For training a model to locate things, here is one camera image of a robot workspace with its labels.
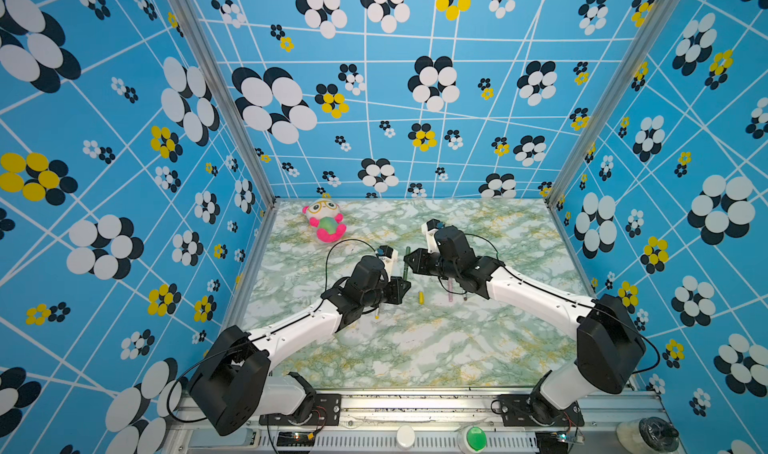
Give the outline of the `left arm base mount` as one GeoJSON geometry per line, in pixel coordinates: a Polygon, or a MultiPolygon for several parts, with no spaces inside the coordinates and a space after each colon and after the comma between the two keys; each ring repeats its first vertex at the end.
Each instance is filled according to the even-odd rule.
{"type": "Polygon", "coordinates": [[[270,376],[256,413],[266,426],[338,426],[342,407],[339,393],[317,391],[303,376],[290,372],[270,376]]]}

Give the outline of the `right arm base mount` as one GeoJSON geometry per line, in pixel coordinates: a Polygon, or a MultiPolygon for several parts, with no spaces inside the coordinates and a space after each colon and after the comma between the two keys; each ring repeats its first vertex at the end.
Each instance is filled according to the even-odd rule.
{"type": "Polygon", "coordinates": [[[503,394],[491,403],[491,410],[501,417],[505,427],[575,428],[585,425],[577,402],[564,410],[528,394],[503,394]]]}

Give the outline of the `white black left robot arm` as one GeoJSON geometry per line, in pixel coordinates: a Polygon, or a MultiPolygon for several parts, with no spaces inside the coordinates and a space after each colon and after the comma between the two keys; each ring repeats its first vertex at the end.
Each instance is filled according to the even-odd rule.
{"type": "Polygon", "coordinates": [[[187,384],[203,418],[221,436],[254,415],[307,419],[316,390],[297,373],[274,379],[270,374],[297,351],[333,337],[380,305],[400,305],[411,283],[390,270],[390,263],[366,255],[351,275],[329,285],[299,313],[248,332],[235,325],[222,331],[187,384]]]}

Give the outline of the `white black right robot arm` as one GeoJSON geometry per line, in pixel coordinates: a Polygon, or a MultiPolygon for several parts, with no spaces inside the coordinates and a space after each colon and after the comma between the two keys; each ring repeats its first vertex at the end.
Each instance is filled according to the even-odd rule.
{"type": "Polygon", "coordinates": [[[519,308],[575,341],[575,359],[545,374],[530,392],[527,412],[536,423],[552,424],[595,392],[623,392],[646,343],[619,298],[580,296],[532,279],[497,257],[476,254],[454,226],[431,220],[422,230],[427,246],[405,257],[414,274],[453,279],[464,291],[519,308]]]}

